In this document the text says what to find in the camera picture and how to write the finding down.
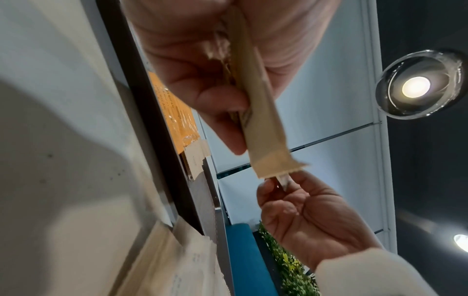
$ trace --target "light bulb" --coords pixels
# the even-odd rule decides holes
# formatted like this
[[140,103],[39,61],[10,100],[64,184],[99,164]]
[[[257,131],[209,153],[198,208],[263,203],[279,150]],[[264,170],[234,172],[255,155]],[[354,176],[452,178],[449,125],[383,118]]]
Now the light bulb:
[[468,236],[455,235],[453,240],[463,251],[468,252]]
[[414,99],[425,95],[430,88],[430,81],[426,77],[417,76],[408,79],[401,89],[403,95]]

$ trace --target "human hand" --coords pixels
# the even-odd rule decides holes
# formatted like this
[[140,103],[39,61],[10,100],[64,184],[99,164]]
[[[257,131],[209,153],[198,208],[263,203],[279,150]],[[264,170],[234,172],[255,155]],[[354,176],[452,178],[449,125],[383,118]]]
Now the human hand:
[[313,175],[290,174],[284,192],[275,179],[258,187],[265,229],[302,263],[315,270],[332,259],[368,248],[382,248],[372,230],[344,199]]
[[220,20],[233,4],[247,19],[277,98],[319,43],[339,0],[124,0],[123,8],[161,81],[242,154],[244,136],[228,112],[246,110],[249,101],[223,83],[220,61],[206,53],[215,48],[215,30],[225,36]]

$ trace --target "white wall panel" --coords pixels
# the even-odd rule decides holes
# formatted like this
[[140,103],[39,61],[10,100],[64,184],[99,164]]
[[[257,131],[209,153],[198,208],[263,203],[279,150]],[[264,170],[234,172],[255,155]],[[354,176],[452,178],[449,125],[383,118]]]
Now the white wall panel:
[[[361,2],[343,0],[320,45],[276,104],[288,147],[294,148],[372,122]],[[249,162],[231,153],[204,124],[217,172]]]
[[[293,153],[356,209],[373,231],[382,229],[381,198],[373,127],[334,138]],[[219,188],[232,224],[260,220],[252,168],[225,177]]]

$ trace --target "sleeve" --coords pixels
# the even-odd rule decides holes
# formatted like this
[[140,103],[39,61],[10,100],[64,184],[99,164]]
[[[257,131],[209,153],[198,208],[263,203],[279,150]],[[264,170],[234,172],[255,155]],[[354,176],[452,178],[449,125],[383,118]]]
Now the sleeve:
[[315,279],[322,296],[437,296],[414,267],[381,249],[324,260]]

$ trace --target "green foliage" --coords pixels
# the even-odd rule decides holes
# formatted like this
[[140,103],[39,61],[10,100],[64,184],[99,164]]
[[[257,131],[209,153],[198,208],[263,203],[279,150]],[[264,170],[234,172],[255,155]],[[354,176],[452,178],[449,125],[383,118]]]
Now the green foliage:
[[282,289],[287,296],[320,296],[314,278],[304,274],[304,265],[281,247],[262,223],[258,232],[266,242],[281,274]]

